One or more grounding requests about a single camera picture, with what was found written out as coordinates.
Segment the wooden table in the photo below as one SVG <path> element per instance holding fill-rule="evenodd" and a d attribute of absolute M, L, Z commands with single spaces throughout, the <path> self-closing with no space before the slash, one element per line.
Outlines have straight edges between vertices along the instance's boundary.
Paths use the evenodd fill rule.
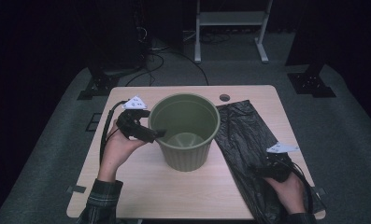
<path fill-rule="evenodd" d="M 114 88 L 79 175 L 77 185 L 86 187 L 86 191 L 73 193 L 67 208 L 70 217 L 80 215 L 97 177 L 101 134 L 112 106 L 138 95 L 147 104 L 148 110 L 151 110 L 165 96 L 179 92 L 200 94 L 214 105 L 249 99 L 280 143 L 298 146 L 278 94 L 272 86 Z M 222 94 L 229 95 L 230 101 L 220 100 Z M 122 110 L 118 106 L 113 119 Z M 148 119 L 141 119 L 141 124 L 148 127 Z M 302 168 L 310 185 L 314 186 L 301 151 L 290 152 L 289 155 Z M 121 218 L 253 219 L 215 141 L 211 144 L 206 163 L 188 173 L 169 167 L 156 142 L 146 144 L 120 167 L 117 179 L 124 182 L 117 207 L 117 216 Z M 325 212 L 316 216 L 323 218 Z"/>

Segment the gray carpet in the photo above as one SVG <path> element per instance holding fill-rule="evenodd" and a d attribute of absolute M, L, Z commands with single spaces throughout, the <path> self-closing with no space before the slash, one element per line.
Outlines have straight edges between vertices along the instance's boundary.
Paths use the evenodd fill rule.
<path fill-rule="evenodd" d="M 202 45 L 202 63 L 209 85 L 272 85 L 277 91 L 303 151 L 327 216 L 318 223 L 371 223 L 371 119 L 346 87 L 343 78 L 324 66 L 321 78 L 336 98 L 297 95 L 287 73 L 305 66 L 284 66 L 294 34 L 266 34 L 264 47 L 269 64 L 262 64 L 251 34 L 231 35 L 219 45 Z M 193 57 L 193 45 L 184 48 Z M 206 85 L 205 78 L 188 59 L 159 53 L 164 65 L 152 72 L 152 86 Z M 149 68 L 161 59 L 149 56 Z M 124 86 L 132 77 L 123 77 Z M 0 210 L 0 223 L 73 223 L 67 217 L 69 186 L 77 183 L 93 133 L 85 129 L 93 115 L 103 111 L 106 96 L 78 101 L 91 78 L 88 69 L 76 76 L 55 112 L 21 175 Z M 149 86 L 141 76 L 129 86 Z"/>

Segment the wrinkled black plastic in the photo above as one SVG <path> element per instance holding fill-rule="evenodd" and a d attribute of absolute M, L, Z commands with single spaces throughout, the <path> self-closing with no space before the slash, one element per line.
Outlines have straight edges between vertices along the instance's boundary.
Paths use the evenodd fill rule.
<path fill-rule="evenodd" d="M 275 191 L 253 169 L 270 165 L 266 150 L 278 142 L 277 138 L 250 101 L 217 108 L 221 127 L 215 140 L 249 210 L 258 223 L 280 223 L 287 213 Z M 280 157 L 291 160 L 287 153 L 281 153 Z"/>

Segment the black stand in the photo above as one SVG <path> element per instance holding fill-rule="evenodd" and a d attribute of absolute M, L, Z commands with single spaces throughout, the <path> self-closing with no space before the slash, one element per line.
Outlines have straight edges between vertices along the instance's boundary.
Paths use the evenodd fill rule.
<path fill-rule="evenodd" d="M 336 97 L 331 88 L 324 85 L 319 73 L 324 67 L 323 60 L 311 63 L 305 73 L 287 74 L 297 94 L 312 94 L 313 97 Z"/>

